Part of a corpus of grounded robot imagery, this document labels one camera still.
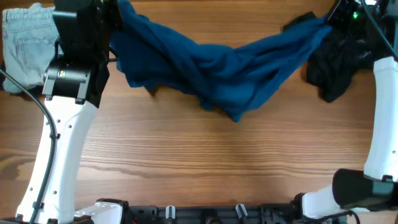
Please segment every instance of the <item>blue fabric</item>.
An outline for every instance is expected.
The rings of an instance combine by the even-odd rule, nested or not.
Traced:
[[[199,97],[205,109],[220,107],[234,121],[264,104],[331,31],[323,19],[314,19],[232,49],[196,44],[136,14],[129,1],[119,5],[124,30],[111,36],[111,46],[129,85],[148,91],[158,84],[176,88]]]

